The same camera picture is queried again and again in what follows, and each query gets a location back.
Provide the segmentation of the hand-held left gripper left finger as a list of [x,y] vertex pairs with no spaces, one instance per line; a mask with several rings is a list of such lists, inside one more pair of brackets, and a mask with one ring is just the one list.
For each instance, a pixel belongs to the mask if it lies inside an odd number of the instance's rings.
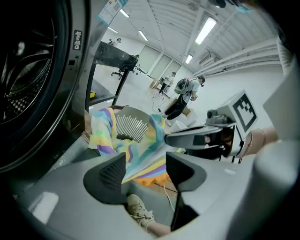
[[125,209],[125,163],[121,153],[59,167],[21,194],[18,203],[47,240],[148,240]]

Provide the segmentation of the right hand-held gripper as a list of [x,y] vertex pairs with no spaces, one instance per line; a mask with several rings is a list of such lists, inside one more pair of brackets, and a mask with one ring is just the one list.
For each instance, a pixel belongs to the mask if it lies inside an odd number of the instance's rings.
[[219,108],[207,111],[206,124],[186,128],[165,135],[165,143],[176,148],[203,150],[220,145],[225,158],[241,152],[244,141],[258,117],[255,109],[243,90]]

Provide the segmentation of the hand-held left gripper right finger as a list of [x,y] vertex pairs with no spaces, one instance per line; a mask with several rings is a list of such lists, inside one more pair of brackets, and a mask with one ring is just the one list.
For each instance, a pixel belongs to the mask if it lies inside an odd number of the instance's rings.
[[168,240],[244,240],[259,229],[248,195],[255,158],[241,164],[166,154],[167,173],[178,190]]

